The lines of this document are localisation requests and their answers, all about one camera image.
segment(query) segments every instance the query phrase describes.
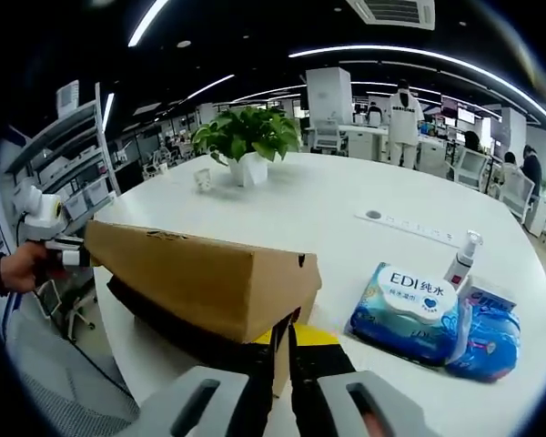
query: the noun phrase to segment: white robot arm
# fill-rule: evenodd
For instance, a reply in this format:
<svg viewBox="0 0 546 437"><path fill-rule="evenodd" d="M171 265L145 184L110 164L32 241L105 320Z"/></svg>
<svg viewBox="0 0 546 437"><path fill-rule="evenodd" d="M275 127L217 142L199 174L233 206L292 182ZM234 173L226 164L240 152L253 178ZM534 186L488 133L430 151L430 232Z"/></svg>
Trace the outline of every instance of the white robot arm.
<svg viewBox="0 0 546 437"><path fill-rule="evenodd" d="M44 194L31 178L26 178L15 188L14 203L27 239L44 242L47 249L60 250L64 266L88 265L83 239L63 235L67 223L60 196Z"/></svg>

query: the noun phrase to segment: spray bottle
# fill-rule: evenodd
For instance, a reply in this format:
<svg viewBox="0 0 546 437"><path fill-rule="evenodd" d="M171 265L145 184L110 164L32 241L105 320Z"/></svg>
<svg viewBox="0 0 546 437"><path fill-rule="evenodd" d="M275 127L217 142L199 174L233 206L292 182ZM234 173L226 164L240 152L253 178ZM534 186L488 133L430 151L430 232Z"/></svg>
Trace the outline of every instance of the spray bottle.
<svg viewBox="0 0 546 437"><path fill-rule="evenodd" d="M458 250L457 255L449 270L445 274L444 279L448 281L456 290L467 277L471 266L473 265L473 256L475 249L483 243L481 235L473 230L467 231L467 238L463 246Z"/></svg>

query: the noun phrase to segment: round white table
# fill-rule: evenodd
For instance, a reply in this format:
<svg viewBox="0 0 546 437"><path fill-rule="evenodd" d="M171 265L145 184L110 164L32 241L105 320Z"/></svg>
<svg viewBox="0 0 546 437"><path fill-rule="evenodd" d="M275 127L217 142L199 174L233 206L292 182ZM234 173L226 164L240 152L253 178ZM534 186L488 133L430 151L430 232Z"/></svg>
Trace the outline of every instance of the round white table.
<svg viewBox="0 0 546 437"><path fill-rule="evenodd" d="M210 168L213 189L200 194L193 173ZM340 336L357 370L372 370L422 406L444 436L506 436L517 430L546 389L546 276L508 209L441 178L376 162L288 154L254 188L232 184L228 170L196 158L131 189L97 213L108 223L166 229L212 239L318 254L323 287L310 324L342 334L379 262L443 276L455 248L356 218L375 209L462 237L483 236L471 272L511 290L521 319L516 369L491 384L453 378ZM95 272L99 307L117 365L138 404L195 365L135 320ZM276 402L267 435L298 435L289 389Z"/></svg>

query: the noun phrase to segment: blue wet wipes package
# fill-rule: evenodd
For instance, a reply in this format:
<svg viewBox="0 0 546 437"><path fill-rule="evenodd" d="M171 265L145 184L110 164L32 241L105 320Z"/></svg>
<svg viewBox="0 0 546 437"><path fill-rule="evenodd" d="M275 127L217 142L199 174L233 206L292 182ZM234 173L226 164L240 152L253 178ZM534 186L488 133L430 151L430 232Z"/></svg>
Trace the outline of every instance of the blue wet wipes package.
<svg viewBox="0 0 546 437"><path fill-rule="evenodd" d="M479 381L496 381L516 367L520 351L520 322L506 310L462 304L471 311L471 324L462 353L445 368L448 373Z"/></svg>
<svg viewBox="0 0 546 437"><path fill-rule="evenodd" d="M455 350L459 308L455 289L380 263L349 320L358 338L397 355L442 366Z"/></svg>

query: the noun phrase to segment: ceiling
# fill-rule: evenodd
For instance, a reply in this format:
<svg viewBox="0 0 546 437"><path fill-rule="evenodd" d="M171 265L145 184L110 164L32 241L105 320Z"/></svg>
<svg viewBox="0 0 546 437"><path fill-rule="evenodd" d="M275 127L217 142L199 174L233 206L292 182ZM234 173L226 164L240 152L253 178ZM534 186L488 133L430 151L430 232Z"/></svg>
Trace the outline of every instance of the ceiling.
<svg viewBox="0 0 546 437"><path fill-rule="evenodd" d="M201 103L303 84L307 69L342 66L351 73L352 81L392 83L404 77L412 86L479 105L510 105L490 88L519 110L530 112L529 121L536 118L546 128L546 117L517 93L439 59L376 50L288 57L327 46L414 47L480 66L546 106L546 32L537 31L539 25L546 28L546 14L541 10L520 8L513 2L435 0L435 30L428 31L365 25L346 0L168 0L139 44L127 47L153 3L86 0L62 11L51 9L52 14L62 12L66 20L35 28L41 37L26 59L19 98L11 108L12 124L28 136L37 133L56 118L56 90L77 78L82 92L100 82L103 96L115 93L106 131L113 138L126 127L151 122L170 108L174 108L170 115L178 116ZM177 43L184 40L192 44L178 48ZM169 105L233 74L235 77L182 104ZM93 98L88 91L82 100ZM366 91L389 90L354 86L353 91L355 96L364 96ZM133 115L138 107L156 102L161 105L154 111Z"/></svg>

